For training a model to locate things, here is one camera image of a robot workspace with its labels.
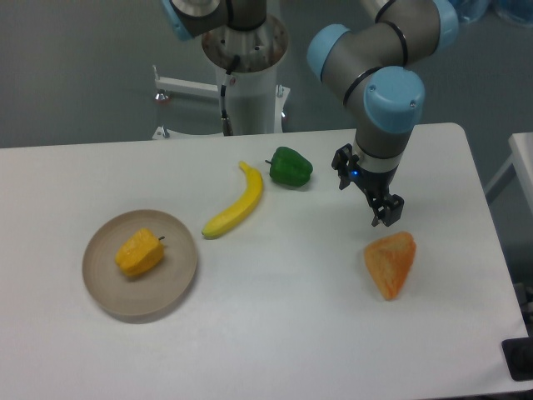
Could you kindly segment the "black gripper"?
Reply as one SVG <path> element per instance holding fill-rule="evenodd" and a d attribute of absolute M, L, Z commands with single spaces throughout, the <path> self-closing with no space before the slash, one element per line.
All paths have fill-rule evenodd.
<path fill-rule="evenodd" d="M 336 150 L 331 167 L 339 177 L 340 190 L 355 183 L 365 194 L 374 212 L 371 222 L 373 227 L 380 224 L 390 227 L 400 220 L 405 201 L 401 196 L 392 195 L 389 191 L 398 167 L 385 172 L 368 171 L 358 163 L 350 143 Z"/>

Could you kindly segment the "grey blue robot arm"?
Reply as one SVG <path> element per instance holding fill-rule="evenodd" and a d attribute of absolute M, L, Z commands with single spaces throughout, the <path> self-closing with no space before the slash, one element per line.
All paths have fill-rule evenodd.
<path fill-rule="evenodd" d="M 181 40 L 200 38 L 217 75 L 222 131 L 227 136 L 273 133 L 276 70 L 288 34 L 263 1 L 165 1 L 162 8 Z M 332 166 L 341 187 L 356 185 L 374 213 L 390 226 L 403 199 L 389 187 L 420 121 L 426 91 L 409 65 L 449 46 L 458 33 L 447 1 L 367 1 L 371 27 L 352 32 L 324 27 L 307 49 L 314 75 L 356 119 L 354 141 L 341 147 Z"/>

